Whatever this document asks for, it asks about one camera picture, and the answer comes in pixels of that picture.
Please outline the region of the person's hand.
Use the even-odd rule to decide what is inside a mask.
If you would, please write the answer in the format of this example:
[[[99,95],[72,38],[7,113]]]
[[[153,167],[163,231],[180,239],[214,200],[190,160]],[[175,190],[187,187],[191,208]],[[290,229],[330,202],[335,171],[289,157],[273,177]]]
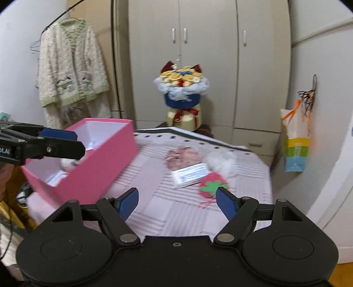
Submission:
[[[4,164],[0,170],[0,202],[4,199],[6,184],[11,178],[12,171],[14,169],[14,165],[12,164]]]

